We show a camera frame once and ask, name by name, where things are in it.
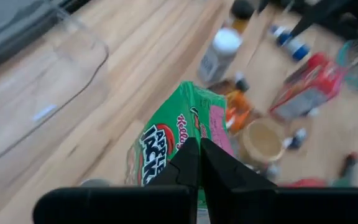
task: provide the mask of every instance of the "white bottle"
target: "white bottle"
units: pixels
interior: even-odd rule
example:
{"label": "white bottle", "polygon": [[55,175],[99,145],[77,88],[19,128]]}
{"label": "white bottle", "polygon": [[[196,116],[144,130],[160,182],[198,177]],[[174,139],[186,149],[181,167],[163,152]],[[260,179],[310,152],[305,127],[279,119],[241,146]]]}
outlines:
{"label": "white bottle", "polygon": [[206,83],[219,81],[234,60],[241,43],[241,36],[235,29],[219,29],[201,60],[199,78]]}

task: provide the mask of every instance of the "jar lid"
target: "jar lid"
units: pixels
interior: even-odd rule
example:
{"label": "jar lid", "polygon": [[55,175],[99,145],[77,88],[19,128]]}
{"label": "jar lid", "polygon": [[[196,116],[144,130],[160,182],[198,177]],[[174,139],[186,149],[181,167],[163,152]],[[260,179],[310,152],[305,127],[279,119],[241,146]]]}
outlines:
{"label": "jar lid", "polygon": [[240,20],[248,20],[254,13],[254,7],[246,0],[236,0],[231,7],[231,14]]}
{"label": "jar lid", "polygon": [[241,36],[235,29],[222,28],[216,33],[213,47],[221,54],[234,54],[242,43]]}

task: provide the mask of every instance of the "wooden surface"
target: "wooden surface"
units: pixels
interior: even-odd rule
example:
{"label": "wooden surface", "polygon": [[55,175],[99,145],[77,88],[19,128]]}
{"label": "wooden surface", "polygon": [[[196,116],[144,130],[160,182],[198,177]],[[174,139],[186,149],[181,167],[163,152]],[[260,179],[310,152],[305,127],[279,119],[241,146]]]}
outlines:
{"label": "wooden surface", "polygon": [[[202,85],[197,66],[227,17],[230,2],[91,1],[75,17],[109,48],[109,58],[93,80],[104,60],[103,45],[78,35],[78,30],[62,34],[67,31],[62,27],[1,65],[0,224],[31,223],[37,199],[57,187],[92,177],[123,184],[126,152],[143,125],[182,80]],[[261,111],[297,67],[265,35],[273,21],[291,27],[297,18],[282,17],[270,7],[254,15],[227,72],[245,73],[251,85],[247,96]],[[301,38],[313,52],[332,56],[342,44],[319,27]],[[42,122],[34,121],[34,115],[51,104],[64,107],[17,142]],[[317,118],[290,128],[304,125],[311,127],[310,138],[299,152],[285,154],[280,182],[311,176],[332,179],[346,153],[358,152],[358,94],[345,86]]]}

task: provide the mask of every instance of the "green cereal box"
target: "green cereal box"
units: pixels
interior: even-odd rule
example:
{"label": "green cereal box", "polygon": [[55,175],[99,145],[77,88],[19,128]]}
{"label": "green cereal box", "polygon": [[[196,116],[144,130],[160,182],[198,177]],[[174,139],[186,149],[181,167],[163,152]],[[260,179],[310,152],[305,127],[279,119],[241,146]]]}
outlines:
{"label": "green cereal box", "polygon": [[[145,125],[127,155],[126,184],[146,185],[180,150],[187,138],[209,138],[233,156],[223,96],[182,82]],[[204,193],[199,208],[206,208]]]}

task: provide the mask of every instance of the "red box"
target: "red box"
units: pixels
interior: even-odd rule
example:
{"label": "red box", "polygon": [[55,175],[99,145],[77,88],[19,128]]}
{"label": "red box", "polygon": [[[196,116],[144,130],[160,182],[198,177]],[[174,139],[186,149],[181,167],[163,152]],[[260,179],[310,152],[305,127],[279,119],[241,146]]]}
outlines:
{"label": "red box", "polygon": [[325,54],[314,54],[284,81],[270,113],[282,121],[306,114],[339,93],[344,74],[345,70]]}

